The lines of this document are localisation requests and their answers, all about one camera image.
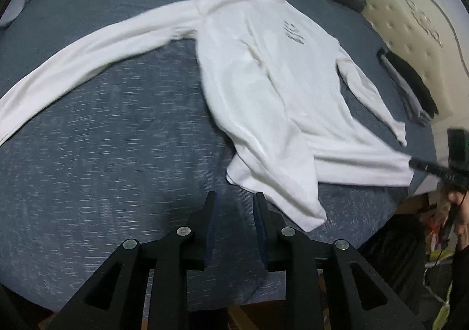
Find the metal bolt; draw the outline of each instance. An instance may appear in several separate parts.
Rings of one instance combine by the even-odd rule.
[[[292,227],[283,227],[282,228],[282,235],[283,236],[293,236],[295,234],[295,229]]]
[[[346,249],[349,248],[349,242],[346,240],[340,239],[335,242],[335,246],[341,249],[342,251],[345,251]]]
[[[189,227],[179,227],[176,231],[179,236],[187,236],[191,233],[191,229]]]
[[[137,246],[137,241],[134,239],[127,239],[124,241],[125,249],[134,249]]]

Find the mattress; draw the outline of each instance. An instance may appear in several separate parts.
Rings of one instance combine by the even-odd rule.
[[[32,0],[0,37],[0,96],[84,35],[176,1]],[[385,44],[364,18],[329,0],[288,1],[340,40],[406,123],[409,145],[341,82],[352,115],[393,148],[434,161],[431,129],[408,121],[376,57]],[[225,179],[234,152],[204,102],[194,41],[109,67],[0,148],[0,283],[58,310],[122,241],[162,238],[215,190],[215,250],[206,271],[188,274],[189,310],[284,298],[284,274],[260,261],[252,194]],[[416,173],[409,191],[321,183],[328,221],[308,236],[358,247],[423,179]]]

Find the white long-sleeve shirt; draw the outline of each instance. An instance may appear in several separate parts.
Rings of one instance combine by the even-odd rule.
[[[326,220],[318,181],[409,185],[410,157],[351,116],[336,65],[359,101],[403,145],[404,124],[392,118],[337,39],[286,0],[182,1],[75,41],[0,99],[0,145],[110,64],[181,38],[196,39],[205,99],[235,144],[230,183],[264,192],[305,231]]]

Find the black pants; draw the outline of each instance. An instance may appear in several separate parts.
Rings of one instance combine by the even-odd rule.
[[[425,229],[415,215],[394,215],[358,251],[417,314],[425,270]]]

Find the beige tufted headboard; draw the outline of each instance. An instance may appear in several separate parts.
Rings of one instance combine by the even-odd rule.
[[[437,158],[444,163],[447,128],[469,129],[469,54],[461,50],[453,25],[434,0],[367,0],[362,14],[430,90],[439,110],[431,127]]]

